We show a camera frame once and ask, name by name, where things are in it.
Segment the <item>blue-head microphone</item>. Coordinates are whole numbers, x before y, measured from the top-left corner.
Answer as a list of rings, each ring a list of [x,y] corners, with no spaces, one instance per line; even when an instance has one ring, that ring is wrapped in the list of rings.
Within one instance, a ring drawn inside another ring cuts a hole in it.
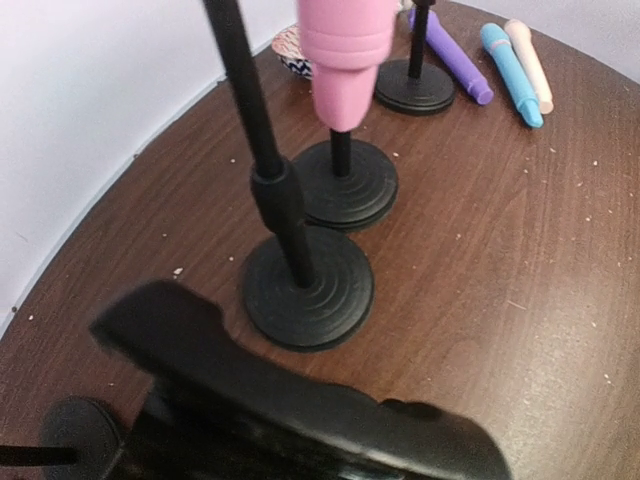
[[[480,35],[483,47],[496,64],[516,111],[527,126],[541,128],[544,120],[538,98],[512,48],[509,36],[495,23],[485,24]]]

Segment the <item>black small-mic stand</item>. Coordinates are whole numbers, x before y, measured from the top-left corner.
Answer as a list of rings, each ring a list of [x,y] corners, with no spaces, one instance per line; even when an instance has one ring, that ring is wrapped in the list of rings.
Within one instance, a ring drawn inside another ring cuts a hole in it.
[[[451,77],[424,60],[428,14],[434,4],[434,1],[414,1],[409,57],[386,61],[379,68],[374,97],[392,111],[427,116],[446,110],[454,101]]]

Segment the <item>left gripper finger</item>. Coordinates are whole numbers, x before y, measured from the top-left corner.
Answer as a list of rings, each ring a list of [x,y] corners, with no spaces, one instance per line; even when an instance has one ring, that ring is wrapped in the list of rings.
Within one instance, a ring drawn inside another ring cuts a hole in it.
[[[219,307],[169,281],[143,285],[91,324],[92,336],[206,409],[223,400],[335,454],[427,479],[508,479],[499,447],[475,422],[431,405],[378,404],[295,374],[237,345]]]

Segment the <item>beige pink microphone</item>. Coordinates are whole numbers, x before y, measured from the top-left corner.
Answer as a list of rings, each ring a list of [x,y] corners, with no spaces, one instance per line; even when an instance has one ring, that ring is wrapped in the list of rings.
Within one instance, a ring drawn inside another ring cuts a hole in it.
[[[553,95],[545,71],[532,42],[532,32],[522,21],[510,19],[504,25],[511,45],[537,96],[540,111],[550,114],[554,109]]]

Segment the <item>black blue-mic stand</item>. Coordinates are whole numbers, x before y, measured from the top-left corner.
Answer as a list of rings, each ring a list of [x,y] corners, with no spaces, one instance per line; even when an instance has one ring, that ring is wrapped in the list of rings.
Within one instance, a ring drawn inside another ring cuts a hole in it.
[[[346,235],[309,227],[302,188],[279,152],[239,5],[203,4],[254,158],[251,193],[271,237],[249,255],[243,301],[252,324],[293,351],[328,350],[368,318],[374,276],[364,252]]]

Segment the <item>black pink-mic stand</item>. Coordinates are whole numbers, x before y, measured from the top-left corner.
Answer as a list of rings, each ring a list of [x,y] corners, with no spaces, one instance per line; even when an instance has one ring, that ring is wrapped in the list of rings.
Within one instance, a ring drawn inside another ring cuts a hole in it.
[[[381,221],[399,190],[396,167],[375,145],[330,132],[293,161],[303,190],[306,220],[316,226],[355,232]]]

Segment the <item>purple microphone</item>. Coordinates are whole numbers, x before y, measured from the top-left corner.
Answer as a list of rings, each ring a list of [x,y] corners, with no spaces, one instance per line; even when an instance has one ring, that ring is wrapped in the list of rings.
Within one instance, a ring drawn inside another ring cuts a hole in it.
[[[489,87],[488,80],[441,25],[437,14],[431,12],[431,5],[431,1],[414,1],[414,7],[409,14],[409,25],[413,31],[409,77],[420,78],[423,69],[423,45],[428,44],[470,97],[479,105],[489,104],[494,98],[494,92]]]

